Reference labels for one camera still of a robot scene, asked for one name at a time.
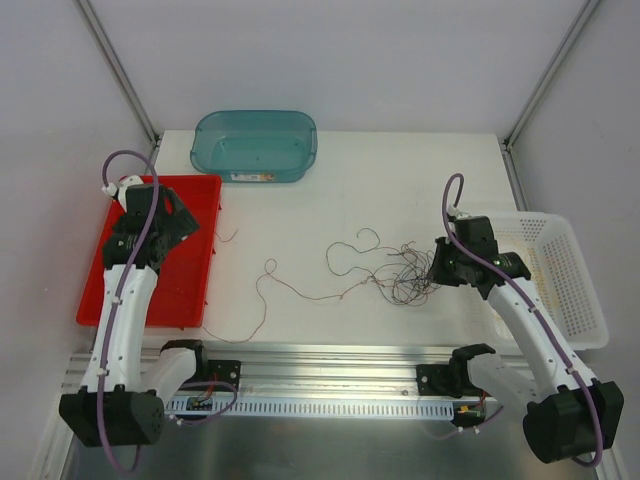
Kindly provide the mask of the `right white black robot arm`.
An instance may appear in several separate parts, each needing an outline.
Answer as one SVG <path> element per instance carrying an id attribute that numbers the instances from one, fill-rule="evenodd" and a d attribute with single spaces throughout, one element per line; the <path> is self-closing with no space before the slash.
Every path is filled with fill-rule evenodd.
<path id="1" fill-rule="evenodd" d="M 430 386 L 451 397 L 482 390 L 519 418 L 527 444 L 543 463 L 571 459 L 597 466 L 614 442 L 624 396 L 601 382 L 571 349 L 515 252 L 502 253 L 486 216 L 444 216 L 429 281 L 470 286 L 511 331 L 532 374 L 527 379 L 484 343 L 455 349 Z"/>

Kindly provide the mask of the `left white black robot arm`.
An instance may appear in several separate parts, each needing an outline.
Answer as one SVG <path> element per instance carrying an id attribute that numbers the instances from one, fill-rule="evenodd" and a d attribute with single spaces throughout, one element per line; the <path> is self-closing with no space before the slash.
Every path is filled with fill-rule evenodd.
<path id="1" fill-rule="evenodd" d="M 173 340 L 147 372 L 141 352 L 147 314 L 169 251 L 199 225 L 176 193 L 138 176 L 104 192 L 123 209 L 102 248 L 104 295 L 91 360 L 59 414 L 89 448 L 142 446 L 158 441 L 164 409 L 184 385 L 203 387 L 210 365 L 199 340 Z"/>

